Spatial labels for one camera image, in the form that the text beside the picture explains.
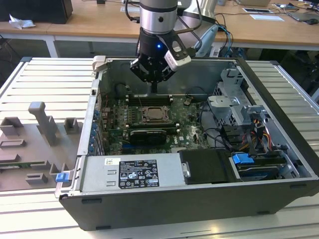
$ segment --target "blue latch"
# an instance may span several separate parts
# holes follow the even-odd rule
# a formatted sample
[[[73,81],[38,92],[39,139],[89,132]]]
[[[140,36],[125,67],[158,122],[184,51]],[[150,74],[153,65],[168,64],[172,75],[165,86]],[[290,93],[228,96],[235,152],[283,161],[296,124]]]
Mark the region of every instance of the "blue latch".
[[[68,183],[69,182],[70,173],[58,173],[56,175],[55,181],[57,183]]]
[[[255,161],[248,156],[248,153],[236,153],[232,156],[235,164],[237,163],[254,163]]]

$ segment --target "warning label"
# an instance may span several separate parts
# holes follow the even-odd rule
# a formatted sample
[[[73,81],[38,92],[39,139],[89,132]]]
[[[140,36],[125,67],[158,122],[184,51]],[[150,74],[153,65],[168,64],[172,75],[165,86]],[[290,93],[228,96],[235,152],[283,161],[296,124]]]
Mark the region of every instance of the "warning label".
[[[120,161],[119,187],[159,187],[159,173],[156,160]]]

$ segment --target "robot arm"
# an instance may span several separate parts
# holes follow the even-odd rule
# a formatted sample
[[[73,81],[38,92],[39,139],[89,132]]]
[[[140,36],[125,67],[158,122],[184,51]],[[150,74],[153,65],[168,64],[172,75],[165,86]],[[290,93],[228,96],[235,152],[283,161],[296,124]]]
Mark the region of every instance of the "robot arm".
[[[190,63],[196,50],[186,48],[174,31],[177,0],[140,0],[140,14],[140,50],[131,70],[156,93],[157,83]]]

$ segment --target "slotted metal table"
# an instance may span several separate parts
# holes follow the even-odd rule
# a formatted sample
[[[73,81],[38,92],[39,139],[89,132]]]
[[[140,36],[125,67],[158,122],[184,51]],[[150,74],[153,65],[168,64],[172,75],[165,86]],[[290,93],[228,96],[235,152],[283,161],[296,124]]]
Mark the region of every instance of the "slotted metal table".
[[[27,113],[32,101],[45,101],[56,122],[67,116],[83,121],[94,74],[92,59],[33,58],[21,62],[0,90],[0,120]],[[278,65],[248,61],[283,111],[319,153],[319,108]],[[255,93],[248,89],[257,104]],[[319,194],[295,200],[274,215],[229,218],[141,228],[85,232],[54,197],[54,188],[0,192],[0,238],[288,239],[319,237]]]

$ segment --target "wooden desk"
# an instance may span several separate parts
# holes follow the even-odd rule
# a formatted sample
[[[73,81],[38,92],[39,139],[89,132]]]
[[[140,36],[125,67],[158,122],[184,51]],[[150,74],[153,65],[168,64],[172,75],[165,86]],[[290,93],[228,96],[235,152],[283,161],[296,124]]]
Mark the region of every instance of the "wooden desk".
[[[289,3],[297,5],[297,1],[281,0],[280,3]],[[215,12],[221,13],[245,13],[243,7],[253,6],[234,6],[233,1],[227,1],[226,6],[217,5]],[[306,10],[300,9],[298,12],[305,12]],[[250,15],[224,15],[228,30],[234,35],[234,42],[237,46],[245,46],[246,44],[266,44],[278,45],[278,48],[284,49],[287,46],[296,48],[301,46],[309,46],[319,48],[319,24],[308,25],[304,22],[298,22],[292,17],[285,14],[273,14],[281,17],[284,21],[266,21],[254,20]],[[216,16],[220,24],[223,24],[221,15]],[[217,35],[217,41],[220,39],[220,34]]]
[[[7,22],[0,22],[0,34],[6,38],[40,39],[47,43],[51,57],[58,57],[55,41],[100,41],[136,43],[139,24],[130,22],[117,2],[96,4],[96,1],[72,0],[73,14],[67,24],[35,23],[35,28],[14,29]],[[234,6],[227,1],[226,6],[216,6],[215,12],[245,13],[244,6]],[[284,21],[254,20],[250,15],[225,15],[228,30],[234,36],[234,47],[269,49],[319,50],[319,24],[307,25],[291,17],[278,14]],[[221,15],[217,20],[223,24]],[[220,47],[225,34],[219,32],[214,43]]]

